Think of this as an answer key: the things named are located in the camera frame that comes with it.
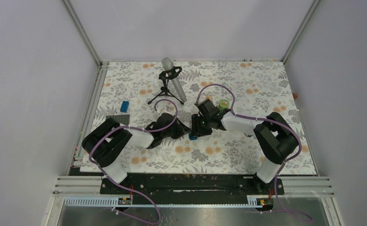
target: blue object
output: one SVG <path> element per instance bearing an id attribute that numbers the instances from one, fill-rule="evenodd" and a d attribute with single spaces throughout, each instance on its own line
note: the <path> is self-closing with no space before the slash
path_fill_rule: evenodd
<path id="1" fill-rule="evenodd" d="M 121 105 L 121 112 L 126 113 L 128 111 L 129 101 L 123 101 Z"/>
<path id="2" fill-rule="evenodd" d="M 197 140 L 197 136 L 192 136 L 190 133 L 189 133 L 189 140 Z"/>

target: floral tablecloth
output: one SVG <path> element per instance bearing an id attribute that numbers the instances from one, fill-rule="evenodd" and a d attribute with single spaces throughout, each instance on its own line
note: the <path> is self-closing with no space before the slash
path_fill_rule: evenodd
<path id="1" fill-rule="evenodd" d="M 175 101 L 184 124 L 191 127 L 191 115 L 198 112 L 194 102 L 199 90 L 211 83 L 223 84 L 236 95 L 235 112 L 260 117 L 279 112 L 301 137 L 302 153 L 286 164 L 282 174 L 316 174 L 281 62 L 175 62 L 175 65 L 183 68 L 179 80 L 188 99 L 184 105 Z M 160 92 L 162 82 L 158 74 L 162 70 L 161 62 L 110 62 L 91 129 L 99 126 L 107 115 L 125 114 L 119 112 L 124 100 L 130 103 L 127 114 L 131 126 L 144 128 L 155 121 L 158 114 L 154 104 L 147 102 Z M 177 96 L 171 83 L 169 89 Z M 206 96 L 211 96 L 215 105 L 221 99 L 232 100 L 219 87 L 206 89 L 200 100 Z M 158 107 L 165 107 L 172 114 L 175 111 L 167 102 L 160 102 Z M 264 159 L 255 138 L 240 132 L 215 130 L 212 135 L 195 141 L 189 140 L 188 135 L 178 140 L 168 138 L 154 149 L 126 147 L 117 161 L 128 172 L 252 174 Z M 81 171 L 99 172 L 89 162 L 87 153 Z"/>

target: gray microphone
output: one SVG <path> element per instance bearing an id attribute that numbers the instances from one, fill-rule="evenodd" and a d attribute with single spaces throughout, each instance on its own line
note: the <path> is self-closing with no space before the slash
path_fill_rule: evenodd
<path id="1" fill-rule="evenodd" d="M 165 71 L 170 71 L 173 68 L 173 62 L 168 57 L 164 58 L 161 61 L 161 64 L 163 65 L 163 68 Z M 178 77 L 171 79 L 173 86 L 175 87 L 176 92 L 178 93 L 179 98 L 182 100 L 182 102 L 186 102 L 186 95 L 183 91 L 182 85 L 179 82 Z"/>

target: white wall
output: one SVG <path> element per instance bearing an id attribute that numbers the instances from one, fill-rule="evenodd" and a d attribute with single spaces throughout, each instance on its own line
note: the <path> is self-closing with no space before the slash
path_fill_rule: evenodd
<path id="1" fill-rule="evenodd" d="M 286 69 L 346 225 L 367 225 L 367 1 L 322 1 Z"/>
<path id="2" fill-rule="evenodd" d="M 104 61 L 280 60 L 312 0 L 71 0 Z"/>
<path id="3" fill-rule="evenodd" d="M 0 226 L 38 226 L 96 66 L 59 0 L 0 0 Z"/>

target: black tripod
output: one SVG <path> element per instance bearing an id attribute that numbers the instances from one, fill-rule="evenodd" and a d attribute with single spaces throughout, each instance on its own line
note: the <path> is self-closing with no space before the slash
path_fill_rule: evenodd
<path id="1" fill-rule="evenodd" d="M 149 102 L 147 102 L 148 104 L 151 104 L 151 102 L 153 102 L 153 100 L 155 100 L 157 97 L 163 97 L 163 96 L 167 96 L 167 97 L 173 97 L 175 99 L 177 99 L 180 104 L 183 105 L 183 102 L 181 100 L 179 100 L 176 96 L 174 96 L 170 90 L 168 89 L 168 78 L 166 77 L 166 73 L 163 72 L 158 76 L 158 79 L 161 79 L 163 81 L 163 86 L 161 87 L 161 92 L 159 94 L 157 94 L 157 96 L 155 96 L 152 100 L 150 100 Z"/>

